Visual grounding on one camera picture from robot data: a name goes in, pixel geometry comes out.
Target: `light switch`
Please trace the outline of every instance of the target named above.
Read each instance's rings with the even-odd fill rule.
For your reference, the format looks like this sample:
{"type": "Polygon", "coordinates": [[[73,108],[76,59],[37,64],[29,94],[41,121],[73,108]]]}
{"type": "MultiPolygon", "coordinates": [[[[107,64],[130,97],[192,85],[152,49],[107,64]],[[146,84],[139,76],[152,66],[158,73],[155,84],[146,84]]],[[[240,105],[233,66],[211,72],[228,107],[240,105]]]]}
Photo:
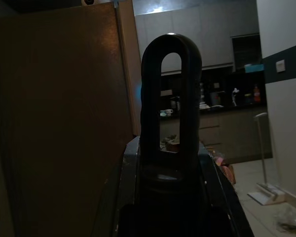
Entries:
{"type": "Polygon", "coordinates": [[[278,73],[285,71],[285,60],[276,62],[276,71],[278,73]]]}

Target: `upper cabinet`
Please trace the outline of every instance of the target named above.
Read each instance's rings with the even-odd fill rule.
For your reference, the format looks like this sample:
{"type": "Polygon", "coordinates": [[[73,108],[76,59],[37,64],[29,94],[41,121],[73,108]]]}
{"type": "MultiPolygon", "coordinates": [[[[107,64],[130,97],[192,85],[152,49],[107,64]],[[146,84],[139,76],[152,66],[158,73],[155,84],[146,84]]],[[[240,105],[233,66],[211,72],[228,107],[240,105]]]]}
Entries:
{"type": "MultiPolygon", "coordinates": [[[[202,66],[233,63],[231,38],[259,32],[256,0],[200,1],[197,7],[138,15],[136,28],[141,57],[158,36],[173,32],[190,38],[202,55],[202,66]]],[[[181,69],[179,55],[167,55],[162,72],[181,69]]]]}

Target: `tiled floor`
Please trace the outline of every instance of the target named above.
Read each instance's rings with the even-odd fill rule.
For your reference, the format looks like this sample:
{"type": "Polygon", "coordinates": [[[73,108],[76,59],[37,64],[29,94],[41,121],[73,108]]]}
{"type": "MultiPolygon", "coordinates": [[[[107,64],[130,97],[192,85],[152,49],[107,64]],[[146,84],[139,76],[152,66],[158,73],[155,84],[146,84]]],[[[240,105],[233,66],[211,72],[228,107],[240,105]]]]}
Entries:
{"type": "MultiPolygon", "coordinates": [[[[278,175],[273,159],[265,160],[268,183],[277,185],[278,175]]],[[[294,237],[295,235],[282,233],[276,229],[274,216],[286,210],[288,203],[262,206],[250,198],[247,193],[254,192],[257,182],[263,181],[261,160],[233,164],[236,185],[235,189],[255,237],[294,237]]]]}

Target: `countertop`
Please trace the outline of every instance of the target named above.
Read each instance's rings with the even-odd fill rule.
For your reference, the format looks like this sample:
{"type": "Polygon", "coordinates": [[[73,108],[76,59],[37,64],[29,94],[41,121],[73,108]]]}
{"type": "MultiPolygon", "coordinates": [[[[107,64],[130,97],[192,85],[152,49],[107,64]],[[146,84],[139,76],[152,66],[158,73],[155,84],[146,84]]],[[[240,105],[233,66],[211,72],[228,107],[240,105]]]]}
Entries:
{"type": "MultiPolygon", "coordinates": [[[[247,110],[247,109],[253,109],[258,107],[265,107],[267,105],[266,102],[261,103],[253,103],[253,104],[244,104],[244,105],[238,105],[238,106],[230,106],[230,107],[222,107],[222,108],[210,108],[205,110],[200,110],[200,115],[211,115],[211,114],[218,114],[218,113],[225,113],[230,111],[238,111],[238,110],[247,110]]],[[[170,120],[170,119],[179,119],[180,113],[173,113],[171,116],[167,117],[160,117],[161,121],[164,120],[170,120]]]]}

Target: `brown door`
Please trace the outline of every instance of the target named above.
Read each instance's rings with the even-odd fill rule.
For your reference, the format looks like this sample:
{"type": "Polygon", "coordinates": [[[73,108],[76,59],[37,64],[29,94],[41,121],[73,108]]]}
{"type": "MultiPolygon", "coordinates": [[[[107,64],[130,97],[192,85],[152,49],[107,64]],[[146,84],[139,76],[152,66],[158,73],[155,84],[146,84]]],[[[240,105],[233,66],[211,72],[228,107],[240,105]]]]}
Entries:
{"type": "Polygon", "coordinates": [[[0,157],[17,236],[89,237],[131,127],[112,3],[0,19],[0,157]]]}

